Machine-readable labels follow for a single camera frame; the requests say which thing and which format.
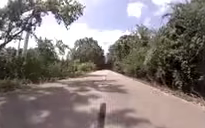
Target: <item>asphalt road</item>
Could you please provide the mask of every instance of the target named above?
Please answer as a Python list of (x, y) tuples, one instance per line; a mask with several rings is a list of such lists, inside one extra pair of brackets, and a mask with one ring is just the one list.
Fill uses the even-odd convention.
[(108, 70), (0, 95), (1, 122), (5, 128), (96, 128), (101, 103), (105, 128), (205, 128), (205, 108)]

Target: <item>tropical tree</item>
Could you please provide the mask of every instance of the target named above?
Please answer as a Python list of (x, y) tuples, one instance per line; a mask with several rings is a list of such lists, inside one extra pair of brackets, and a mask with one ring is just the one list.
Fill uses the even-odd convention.
[(68, 26), (83, 12), (83, 6), (73, 0), (9, 0), (0, 8), (0, 50), (13, 40), (21, 38), (22, 32), (34, 34), (42, 17), (53, 14), (58, 24)]
[(81, 63), (92, 62), (97, 68), (103, 68), (105, 63), (104, 51), (93, 38), (77, 40), (69, 56)]

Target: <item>shrub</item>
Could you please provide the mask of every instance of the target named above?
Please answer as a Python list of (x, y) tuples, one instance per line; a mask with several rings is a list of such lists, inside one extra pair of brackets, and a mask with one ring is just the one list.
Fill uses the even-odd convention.
[(0, 80), (0, 92), (14, 91), (22, 86), (20, 80)]

